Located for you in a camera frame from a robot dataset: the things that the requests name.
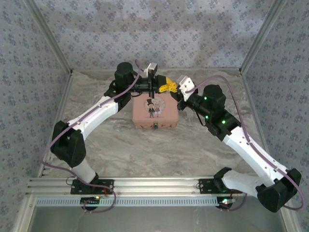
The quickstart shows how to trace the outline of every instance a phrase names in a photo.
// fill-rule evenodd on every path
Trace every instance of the gray marble surface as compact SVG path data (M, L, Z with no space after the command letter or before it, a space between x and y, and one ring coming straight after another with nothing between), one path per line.
M73 82L63 120L73 119L95 104L113 80L113 73L114 71L73 72ZM186 74L196 84L215 74L226 77L234 89L250 135L261 144L241 77L237 72L213 69L159 69L157 73L167 75L172 80ZM221 86L227 97L226 109L237 116L225 83L221 80L212 83ZM132 122L131 101L119 113L98 126L88 136L85 144L87 160L100 176L213 175L223 167L231 167L241 173L253 172L235 151L201 126L196 114L190 109L179 113L176 128L136 129ZM53 158L53 164L67 167L56 157ZM48 176L66 177L70 174L51 169Z

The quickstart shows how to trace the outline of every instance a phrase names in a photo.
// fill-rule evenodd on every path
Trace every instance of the robotic arm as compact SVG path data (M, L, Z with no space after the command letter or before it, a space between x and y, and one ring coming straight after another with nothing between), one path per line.
M235 189L248 193L258 198L261 204L272 212L277 212L297 193L289 180L274 170L249 145L241 123L225 110L226 97L218 85L205 86L203 95L200 96L197 89L188 93L195 87L189 77L183 75L176 83L173 83L165 76L155 75L156 71L157 64L149 64L144 70L146 78L140 77L128 93L101 105L107 99L123 92L134 81L134 76L137 73L133 71L132 65L127 62L120 63L115 72L115 80L94 106L68 123L62 121L56 123L53 139L73 123L79 122L81 117L89 114L85 120L77 123L51 147L52 153L60 160L64 160L79 178L87 183L96 184L98 175L85 159L84 140L87 136L104 120L120 111L129 102L131 92L148 92L149 96L154 98L155 93L170 91L172 97L178 102L179 110L189 107L198 116L205 118L204 126L208 128L209 132L239 153L258 175L258 177L252 177L237 173L230 168L223 168L214 176L215 185L220 192L224 193L227 189ZM97 106L99 106L98 110L90 113ZM283 170L299 185L301 174L298 170L288 170L284 165L274 160L252 138L250 141L272 164Z

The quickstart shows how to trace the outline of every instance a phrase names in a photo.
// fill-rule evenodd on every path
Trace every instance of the pink box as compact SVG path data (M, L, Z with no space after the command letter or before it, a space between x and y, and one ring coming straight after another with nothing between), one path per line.
M177 102L169 93L155 94L154 99L144 93L133 98L133 122L136 128L176 127Z

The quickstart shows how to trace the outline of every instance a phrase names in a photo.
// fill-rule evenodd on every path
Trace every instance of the yellow object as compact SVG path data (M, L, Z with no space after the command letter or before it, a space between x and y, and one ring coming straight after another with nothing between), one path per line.
M172 82L171 79L169 79L168 77L166 77L166 85L163 85L159 88L160 93L166 91L177 93L177 84L175 82Z

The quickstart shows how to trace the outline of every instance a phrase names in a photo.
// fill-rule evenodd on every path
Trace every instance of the patterned wallpaper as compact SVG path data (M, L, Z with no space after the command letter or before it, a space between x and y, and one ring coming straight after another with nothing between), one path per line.
M303 176L309 200L309 2L288 1L245 74L271 154ZM309 231L309 205L298 213Z
M36 0L73 69L240 67L273 0Z
M10 231L67 74L21 0L0 1L0 231Z

